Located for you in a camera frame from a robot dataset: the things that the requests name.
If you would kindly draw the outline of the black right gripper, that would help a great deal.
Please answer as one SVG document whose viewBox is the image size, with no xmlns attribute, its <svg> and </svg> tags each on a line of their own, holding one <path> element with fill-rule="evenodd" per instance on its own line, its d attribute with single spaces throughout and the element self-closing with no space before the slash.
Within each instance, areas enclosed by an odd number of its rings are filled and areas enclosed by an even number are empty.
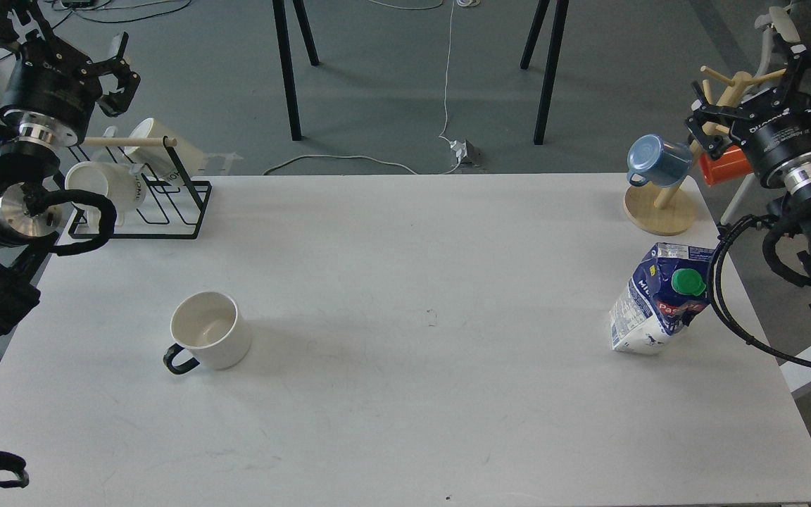
<svg viewBox="0 0 811 507">
<path fill-rule="evenodd" d="M 709 103 L 701 83 L 690 83 L 696 100 L 685 125 L 704 154 L 720 158 L 740 147 L 760 186 L 807 189 L 811 185 L 811 48 L 802 43 L 777 43 L 785 60 L 784 74 L 767 92 L 739 106 L 744 84 L 729 86 L 727 102 Z M 729 129 L 719 134 L 717 126 Z"/>
</svg>

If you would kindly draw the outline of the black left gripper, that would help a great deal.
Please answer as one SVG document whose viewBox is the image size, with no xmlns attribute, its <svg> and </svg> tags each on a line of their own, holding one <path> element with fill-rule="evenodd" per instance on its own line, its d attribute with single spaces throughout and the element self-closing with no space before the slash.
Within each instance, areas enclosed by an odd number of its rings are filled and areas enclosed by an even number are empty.
<svg viewBox="0 0 811 507">
<path fill-rule="evenodd" d="M 0 119 L 13 128 L 31 116 L 56 124 L 56 138 L 63 146 L 86 140 L 94 107 L 109 118 L 126 113 L 141 83 L 125 52 L 130 36 L 113 38 L 113 55 L 90 64 L 90 75 L 78 68 L 87 56 L 57 39 L 38 1 L 0 1 L 0 49 L 18 51 L 0 105 Z M 98 77 L 113 76 L 116 89 L 103 93 Z"/>
</svg>

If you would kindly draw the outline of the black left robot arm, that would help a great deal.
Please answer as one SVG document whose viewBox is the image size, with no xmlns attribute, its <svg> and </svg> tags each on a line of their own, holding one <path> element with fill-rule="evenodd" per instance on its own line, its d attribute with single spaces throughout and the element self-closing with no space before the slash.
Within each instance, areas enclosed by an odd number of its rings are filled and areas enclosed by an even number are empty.
<svg viewBox="0 0 811 507">
<path fill-rule="evenodd" d="M 141 78 L 128 39 L 116 35 L 112 57 L 96 62 L 56 35 L 38 2 L 0 1 L 0 49 L 14 57 L 0 106 L 0 337 L 39 304 L 32 278 L 49 254 L 84 254 L 115 233 L 105 196 L 43 183 L 58 149 L 86 139 L 95 106 L 115 118 L 131 105 Z"/>
</svg>

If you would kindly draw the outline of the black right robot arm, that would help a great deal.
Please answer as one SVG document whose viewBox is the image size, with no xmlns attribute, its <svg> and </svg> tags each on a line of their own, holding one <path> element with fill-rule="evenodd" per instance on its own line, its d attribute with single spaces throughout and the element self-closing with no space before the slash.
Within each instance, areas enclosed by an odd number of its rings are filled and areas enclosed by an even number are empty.
<svg viewBox="0 0 811 507">
<path fill-rule="evenodd" d="M 760 185 L 785 190 L 768 205 L 768 214 L 745 215 L 720 231 L 707 272 L 712 309 L 744 343 L 811 369 L 811 361 L 773 349 L 741 327 L 723 295 L 725 257 L 741 234 L 760 227 L 766 229 L 762 255 L 769 269 L 792 285 L 811 287 L 811 48 L 781 37 L 774 44 L 786 60 L 774 86 L 740 105 L 718 106 L 694 84 L 696 100 L 686 128 L 711 160 L 732 146 L 740 148 Z"/>
</svg>

